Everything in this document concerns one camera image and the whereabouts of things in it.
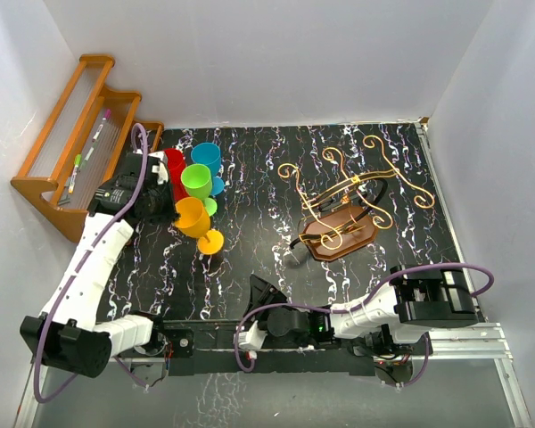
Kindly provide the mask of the orange yellow wine glass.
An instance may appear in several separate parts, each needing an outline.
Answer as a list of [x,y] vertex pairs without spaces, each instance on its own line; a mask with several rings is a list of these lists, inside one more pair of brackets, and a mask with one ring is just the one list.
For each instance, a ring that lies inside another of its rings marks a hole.
[[186,197],[175,204],[175,209],[178,214],[175,227],[197,241],[200,253],[214,255],[221,251],[224,236],[211,227],[210,216],[200,199]]

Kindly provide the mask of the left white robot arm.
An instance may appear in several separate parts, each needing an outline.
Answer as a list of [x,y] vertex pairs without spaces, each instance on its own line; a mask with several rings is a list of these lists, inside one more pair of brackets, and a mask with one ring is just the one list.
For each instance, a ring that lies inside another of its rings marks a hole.
[[128,154],[119,172],[95,191],[81,240],[53,296],[39,316],[21,322],[21,337],[33,356],[46,366],[95,378],[126,350],[161,353],[167,335],[159,317],[133,311],[97,323],[96,314],[135,225],[176,219],[165,153]]

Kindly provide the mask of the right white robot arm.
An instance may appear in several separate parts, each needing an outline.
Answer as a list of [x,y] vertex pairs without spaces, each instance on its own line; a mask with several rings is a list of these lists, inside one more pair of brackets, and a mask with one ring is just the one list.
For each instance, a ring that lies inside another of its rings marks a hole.
[[261,350],[267,338],[295,340],[317,348],[335,340],[379,337],[392,354],[416,343],[435,328],[458,329],[478,322],[465,279],[472,265],[445,262],[397,266],[371,292],[326,307],[292,304],[283,299],[250,307],[235,334],[235,347]]

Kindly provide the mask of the blue wine glass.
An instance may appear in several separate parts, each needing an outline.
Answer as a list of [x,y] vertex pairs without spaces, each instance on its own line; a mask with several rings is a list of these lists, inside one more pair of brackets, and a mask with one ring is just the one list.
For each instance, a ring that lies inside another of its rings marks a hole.
[[209,168],[212,177],[210,195],[220,195],[224,191],[225,184],[219,175],[222,161],[219,146],[211,142],[198,144],[191,151],[191,160],[193,163],[199,163]]

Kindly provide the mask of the red wine glass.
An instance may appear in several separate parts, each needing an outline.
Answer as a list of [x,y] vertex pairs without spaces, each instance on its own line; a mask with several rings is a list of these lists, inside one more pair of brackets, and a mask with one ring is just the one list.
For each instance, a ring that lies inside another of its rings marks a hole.
[[188,196],[184,185],[181,181],[182,172],[184,171],[185,156],[178,149],[165,149],[164,153],[167,158],[167,165],[169,169],[170,181],[173,186],[173,194],[175,201],[178,202]]

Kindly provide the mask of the green wine glass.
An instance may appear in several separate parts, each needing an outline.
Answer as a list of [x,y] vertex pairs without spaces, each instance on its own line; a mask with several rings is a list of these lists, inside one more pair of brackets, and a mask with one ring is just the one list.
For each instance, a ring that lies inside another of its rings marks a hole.
[[181,174],[181,183],[189,196],[203,203],[210,217],[217,212],[218,204],[211,197],[212,175],[207,166],[195,163],[185,167]]

